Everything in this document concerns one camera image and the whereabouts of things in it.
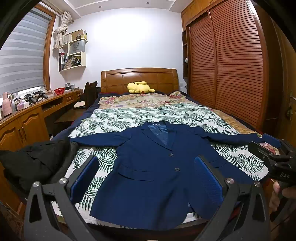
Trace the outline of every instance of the blue blazer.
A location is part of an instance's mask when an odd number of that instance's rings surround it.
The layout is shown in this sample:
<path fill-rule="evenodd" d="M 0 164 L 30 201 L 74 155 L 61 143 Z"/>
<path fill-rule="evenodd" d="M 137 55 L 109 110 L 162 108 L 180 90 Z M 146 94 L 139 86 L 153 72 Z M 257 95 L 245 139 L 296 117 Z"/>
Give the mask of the blue blazer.
<path fill-rule="evenodd" d="M 183 222 L 190 204 L 202 218 L 211 219 L 220 203 L 213 200 L 212 184 L 199 175 L 198 155 L 225 178 L 253 182 L 221 157 L 209 141 L 233 145 L 263 142 L 256 133 L 226 135 L 208 133 L 202 127 L 165 124 L 166 145 L 147 122 L 122 132 L 71 138 L 80 145 L 117 147 L 114 168 L 97 192 L 91 216 L 131 228 L 165 230 Z"/>

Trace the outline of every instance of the red basket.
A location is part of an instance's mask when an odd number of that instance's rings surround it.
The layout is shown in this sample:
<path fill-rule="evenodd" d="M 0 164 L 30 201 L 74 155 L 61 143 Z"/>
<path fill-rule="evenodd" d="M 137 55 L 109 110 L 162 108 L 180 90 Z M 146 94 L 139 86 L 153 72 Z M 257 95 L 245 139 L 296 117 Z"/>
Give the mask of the red basket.
<path fill-rule="evenodd" d="M 58 89 L 55 89 L 54 92 L 57 94 L 57 95 L 61 95 L 63 94 L 65 91 L 65 88 L 58 88 Z"/>

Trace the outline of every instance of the white shelf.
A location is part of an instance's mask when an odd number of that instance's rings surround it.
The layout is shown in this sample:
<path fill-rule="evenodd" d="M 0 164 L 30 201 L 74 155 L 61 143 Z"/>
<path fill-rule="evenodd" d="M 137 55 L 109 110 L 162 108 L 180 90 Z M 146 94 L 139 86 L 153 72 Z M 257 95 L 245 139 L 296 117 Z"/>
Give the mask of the white shelf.
<path fill-rule="evenodd" d="M 84 52 L 83 52 L 83 51 L 80 51 L 80 52 L 76 52 L 76 53 L 68 54 L 67 56 L 72 56 L 72 55 L 83 55 L 82 53 L 84 53 Z"/>
<path fill-rule="evenodd" d="M 76 67 L 79 67 L 79 66 L 86 67 L 86 54 L 84 52 L 77 52 L 77 53 L 70 54 L 68 56 L 71 57 L 73 55 L 80 55 L 81 56 L 81 64 L 80 65 L 77 65 L 77 66 L 73 66 L 73 67 L 67 68 L 67 69 L 62 69 L 61 71 L 68 70 L 68 69 L 73 69 L 73 68 L 76 68 Z"/>
<path fill-rule="evenodd" d="M 76 39 L 76 40 L 73 40 L 73 41 L 71 41 L 71 42 L 69 42 L 69 43 L 64 44 L 63 47 L 66 46 L 66 45 L 68 45 L 68 44 L 72 44 L 72 43 L 75 43 L 75 42 L 77 42 L 77 41 L 80 41 L 80 40 L 84 40 L 85 43 L 87 43 L 87 40 L 86 40 L 86 39 Z"/>
<path fill-rule="evenodd" d="M 77 68 L 77 67 L 84 67 L 84 68 L 85 68 L 86 66 L 84 66 L 84 65 L 77 65 L 77 66 L 73 66 L 73 67 L 71 67 L 71 68 L 63 69 L 63 70 L 61 70 L 60 72 L 63 72 L 63 71 L 68 70 L 68 69 Z"/>

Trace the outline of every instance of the white wall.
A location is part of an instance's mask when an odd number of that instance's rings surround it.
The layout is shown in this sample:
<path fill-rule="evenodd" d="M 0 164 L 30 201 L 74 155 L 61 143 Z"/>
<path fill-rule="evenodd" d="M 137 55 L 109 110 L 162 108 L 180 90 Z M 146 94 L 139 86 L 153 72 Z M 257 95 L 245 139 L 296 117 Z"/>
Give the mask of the white wall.
<path fill-rule="evenodd" d="M 86 82 L 94 81 L 100 86 L 101 71 L 136 67 L 177 69 L 179 83 L 185 83 L 180 13 L 153 8 L 114 9 L 77 19 L 69 25 L 68 32 L 79 29 L 88 32 L 87 67 L 59 73 L 58 53 L 53 53 L 51 89 L 65 83 L 84 88 Z"/>
<path fill-rule="evenodd" d="M 52 40 L 50 43 L 49 80 L 50 80 L 50 89 L 52 90 L 65 86 L 65 80 L 59 72 L 59 52 L 62 52 L 62 50 L 57 50 L 57 49 L 52 50 L 54 46 L 54 40 L 56 37 L 56 34 L 54 33 L 54 31 L 59 27 L 60 20 L 61 18 L 57 16 L 54 21 L 54 27 L 52 31 Z"/>

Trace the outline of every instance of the curtain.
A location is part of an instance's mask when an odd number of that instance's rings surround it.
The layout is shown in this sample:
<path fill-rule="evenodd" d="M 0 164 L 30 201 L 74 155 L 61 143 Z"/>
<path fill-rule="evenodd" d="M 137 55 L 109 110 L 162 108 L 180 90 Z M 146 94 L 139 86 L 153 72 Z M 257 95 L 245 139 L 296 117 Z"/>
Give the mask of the curtain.
<path fill-rule="evenodd" d="M 0 97 L 43 83 L 43 55 L 52 17 L 33 8 L 14 28 L 0 50 Z"/>
<path fill-rule="evenodd" d="M 61 17 L 61 25 L 54 32 L 57 34 L 54 49 L 60 49 L 63 47 L 63 35 L 67 32 L 68 26 L 70 23 L 73 23 L 74 20 L 69 12 L 64 12 Z"/>

